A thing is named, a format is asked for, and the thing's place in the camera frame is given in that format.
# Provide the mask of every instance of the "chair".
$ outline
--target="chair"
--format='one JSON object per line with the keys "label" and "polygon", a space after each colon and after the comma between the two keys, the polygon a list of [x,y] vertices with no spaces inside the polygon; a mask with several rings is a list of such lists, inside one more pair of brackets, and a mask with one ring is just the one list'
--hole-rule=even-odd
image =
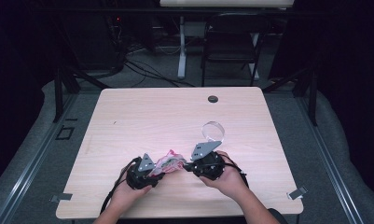
{"label": "chair", "polygon": [[[263,37],[270,29],[266,17],[247,13],[221,13],[211,17],[204,29],[203,55],[201,57],[201,85],[206,79],[206,62],[254,63],[250,86],[254,84]],[[256,43],[253,35],[258,34]]]}

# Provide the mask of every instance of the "wooden table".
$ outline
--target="wooden table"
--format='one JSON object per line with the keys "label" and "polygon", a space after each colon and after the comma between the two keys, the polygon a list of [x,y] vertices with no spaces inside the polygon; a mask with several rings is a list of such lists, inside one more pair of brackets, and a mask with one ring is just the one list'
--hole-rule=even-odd
{"label": "wooden table", "polygon": [[[208,97],[218,97],[210,103]],[[299,214],[282,145],[261,89],[163,88],[102,91],[56,216],[96,218],[120,170],[148,153],[157,161],[170,149],[189,160],[194,146],[205,142],[201,127],[217,121],[225,129],[218,149],[227,151],[247,173],[250,189],[268,208]],[[124,217],[222,217],[242,215],[240,207],[216,189],[207,188],[185,170],[164,176]]]}

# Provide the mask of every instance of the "dark background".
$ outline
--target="dark background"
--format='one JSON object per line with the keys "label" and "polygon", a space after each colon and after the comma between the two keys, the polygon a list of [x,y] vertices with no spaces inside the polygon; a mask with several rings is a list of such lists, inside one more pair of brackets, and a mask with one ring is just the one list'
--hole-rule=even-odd
{"label": "dark background", "polygon": [[[339,116],[351,161],[374,190],[374,2],[296,0],[294,9],[335,10],[341,17],[289,21],[270,76],[292,75],[309,64],[323,41],[331,45],[316,71],[319,91]],[[103,29],[102,21],[91,22]],[[67,29],[32,14],[21,0],[0,2],[0,175],[38,116],[41,88],[59,64],[81,65],[72,43],[64,41]],[[108,48],[107,39],[85,37]],[[111,56],[98,64],[111,67],[115,61]]]}

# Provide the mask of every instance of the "gray carpet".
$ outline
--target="gray carpet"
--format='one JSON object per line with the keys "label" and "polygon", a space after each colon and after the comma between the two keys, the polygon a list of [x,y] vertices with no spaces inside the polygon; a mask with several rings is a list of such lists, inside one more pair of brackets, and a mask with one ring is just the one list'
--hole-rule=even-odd
{"label": "gray carpet", "polygon": [[[277,37],[269,38],[262,52],[261,64],[258,68],[260,80],[258,87],[266,87],[270,82],[266,79],[270,71],[271,60],[275,53]],[[183,80],[194,86],[201,84],[200,48],[188,48],[187,52],[187,77]],[[134,52],[128,59],[139,63],[146,63],[157,69],[165,77],[177,80],[178,52],[165,54],[157,52],[155,55],[144,50]],[[218,66],[213,64],[212,73]],[[240,71],[240,66],[222,67],[221,71],[228,69],[230,72],[240,72],[245,76],[248,71]],[[102,82],[116,88],[151,88],[173,87],[173,84],[153,78],[144,78],[136,75],[128,67],[119,74],[100,79]],[[67,132],[51,136],[48,144],[48,154],[40,165],[33,182],[27,189],[21,203],[17,206],[15,214],[11,216],[11,223],[70,223],[55,217],[56,203],[49,199],[54,194],[63,191],[69,173],[71,172],[77,151],[88,126],[95,103],[98,99],[98,90],[90,83],[79,80],[83,91],[76,96],[71,109],[64,115],[59,127],[74,128],[69,140],[56,140],[56,137],[65,137]],[[213,80],[213,86],[239,86],[244,85],[239,81]],[[319,154],[318,145],[314,139],[307,120],[303,117],[304,111],[298,105],[298,99],[290,94],[292,84],[281,88],[276,93],[265,94],[270,113],[275,127],[284,147],[291,171],[297,186],[305,186],[309,192],[302,199],[304,211],[300,215],[300,223],[349,223],[337,192],[328,177],[323,161]],[[46,137],[54,118],[53,83],[45,88],[46,102],[35,126],[29,133],[12,163],[0,179],[0,210],[7,200],[7,196],[17,183],[24,167],[34,157],[41,147],[41,142]],[[332,111],[330,104],[324,96],[319,94],[317,105],[317,121],[319,130],[326,141],[326,145],[339,168],[345,184],[349,187],[356,206],[366,223],[374,223],[374,193],[368,189],[358,172],[348,160],[348,147],[344,138],[341,125]],[[295,223],[295,217],[286,217],[289,223]],[[76,223],[91,223],[92,220],[78,220]],[[122,223],[242,223],[242,217],[230,218],[193,218],[193,219],[154,219],[154,220],[122,220]]]}

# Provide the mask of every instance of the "black cable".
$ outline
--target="black cable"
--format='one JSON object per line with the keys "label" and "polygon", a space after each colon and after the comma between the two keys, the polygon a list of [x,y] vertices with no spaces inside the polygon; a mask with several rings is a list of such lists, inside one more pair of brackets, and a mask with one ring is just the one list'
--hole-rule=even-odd
{"label": "black cable", "polygon": [[[156,73],[153,73],[153,72],[151,72],[151,71],[147,71],[147,70],[145,70],[142,66],[136,64],[135,62],[137,62],[137,63],[141,63],[141,64],[143,64],[143,65],[145,65],[145,66],[148,66],[150,69],[154,70]],[[142,63],[142,62],[139,62],[139,61],[136,61],[136,60],[134,60],[134,62],[133,62],[133,61],[130,61],[130,60],[127,60],[127,63],[130,63],[130,64],[132,64],[133,66],[135,66],[135,67],[137,67],[137,68],[139,68],[139,69],[141,69],[141,70],[143,70],[143,71],[147,71],[147,73],[149,73],[149,74],[151,74],[151,75],[154,75],[154,76],[156,76],[156,77],[159,77],[159,79],[163,79],[163,80],[165,80],[165,81],[171,83],[171,84],[174,85],[175,87],[179,87],[179,86],[177,86],[175,83],[183,84],[183,85],[187,85],[187,86],[189,86],[189,87],[195,87],[194,85],[192,85],[192,84],[190,84],[190,83],[187,83],[187,82],[185,82],[185,81],[178,81],[178,80],[173,80],[173,79],[167,78],[167,77],[165,77],[164,75],[162,75],[159,71],[157,71],[155,68],[153,68],[152,66],[150,66],[150,65],[147,64],[147,63]]]}
{"label": "black cable", "polygon": [[117,181],[115,182],[115,184],[114,184],[114,187],[111,189],[110,192],[108,192],[107,197],[105,197],[105,200],[104,200],[104,202],[103,202],[102,210],[100,211],[100,214],[101,214],[101,213],[105,210],[105,208],[107,207],[107,204],[108,204],[108,202],[110,201],[111,197],[113,196],[113,194],[114,194],[116,188],[117,188],[117,187],[118,187],[118,186],[119,186],[123,181],[125,181],[125,179],[126,179],[126,178],[125,178],[124,180],[121,180],[121,178],[122,178],[122,177],[125,175],[125,173],[129,170],[129,168],[131,167],[132,163],[137,162],[138,159],[139,159],[139,158],[134,158],[131,162],[129,162],[128,165],[126,165],[126,166],[122,169],[122,171],[120,172],[120,175],[119,175],[118,180],[117,180]]}

